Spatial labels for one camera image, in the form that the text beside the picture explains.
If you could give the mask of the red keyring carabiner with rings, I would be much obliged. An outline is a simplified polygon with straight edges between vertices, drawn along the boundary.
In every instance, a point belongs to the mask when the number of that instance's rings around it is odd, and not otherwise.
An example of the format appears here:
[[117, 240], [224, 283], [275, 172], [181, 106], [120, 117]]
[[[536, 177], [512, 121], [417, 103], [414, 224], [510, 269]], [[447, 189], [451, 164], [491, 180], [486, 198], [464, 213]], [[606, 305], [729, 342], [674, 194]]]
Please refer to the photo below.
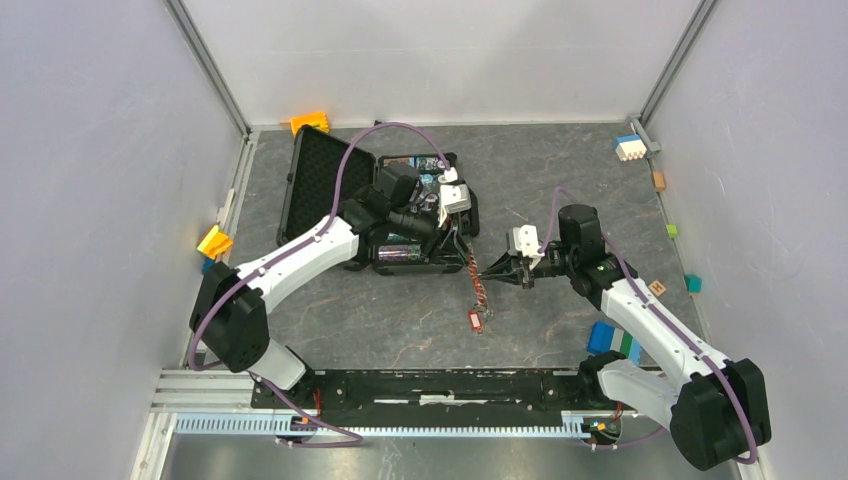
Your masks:
[[485, 286], [480, 279], [480, 272], [478, 268], [478, 264], [476, 262], [476, 257], [474, 255], [474, 251], [472, 248], [472, 257], [470, 262], [467, 265], [468, 272], [472, 281], [473, 290], [475, 294], [475, 303], [472, 306], [471, 310], [478, 310], [481, 312], [483, 317], [484, 326], [487, 322], [489, 322], [493, 316], [493, 310], [491, 309], [488, 293]]

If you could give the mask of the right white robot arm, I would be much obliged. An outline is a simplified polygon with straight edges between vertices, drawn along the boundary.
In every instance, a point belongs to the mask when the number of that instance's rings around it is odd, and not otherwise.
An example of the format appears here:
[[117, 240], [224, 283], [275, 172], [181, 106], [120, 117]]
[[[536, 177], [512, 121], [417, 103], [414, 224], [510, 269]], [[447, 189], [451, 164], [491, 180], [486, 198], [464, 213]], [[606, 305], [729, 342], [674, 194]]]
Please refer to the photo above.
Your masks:
[[555, 221], [559, 237], [546, 242], [533, 225], [514, 228], [507, 251], [481, 278], [524, 289], [542, 278], [568, 278], [661, 370], [650, 373], [620, 352], [595, 355], [579, 367], [580, 400], [591, 408], [610, 401], [634, 408], [667, 430], [698, 470], [757, 462], [772, 436], [761, 369], [749, 359], [731, 360], [678, 320], [608, 241], [595, 208], [566, 205]]

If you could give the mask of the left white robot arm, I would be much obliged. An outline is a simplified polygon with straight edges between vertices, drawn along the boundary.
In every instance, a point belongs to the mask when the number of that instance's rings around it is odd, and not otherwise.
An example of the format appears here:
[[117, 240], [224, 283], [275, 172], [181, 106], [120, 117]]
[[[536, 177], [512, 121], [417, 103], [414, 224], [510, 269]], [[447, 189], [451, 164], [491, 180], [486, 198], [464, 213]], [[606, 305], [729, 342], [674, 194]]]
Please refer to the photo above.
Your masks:
[[422, 252], [429, 254], [449, 229], [459, 229], [462, 214], [474, 202], [456, 169], [448, 168], [435, 180], [437, 203], [432, 212], [411, 207], [419, 182], [414, 167], [390, 164], [372, 184], [277, 250], [236, 267], [224, 262], [211, 266], [190, 316], [192, 342], [204, 343], [229, 371], [249, 372], [272, 383], [288, 406], [306, 405], [313, 397], [314, 381], [303, 360], [271, 339], [269, 313], [332, 267], [368, 264], [372, 249], [390, 234], [420, 241]]

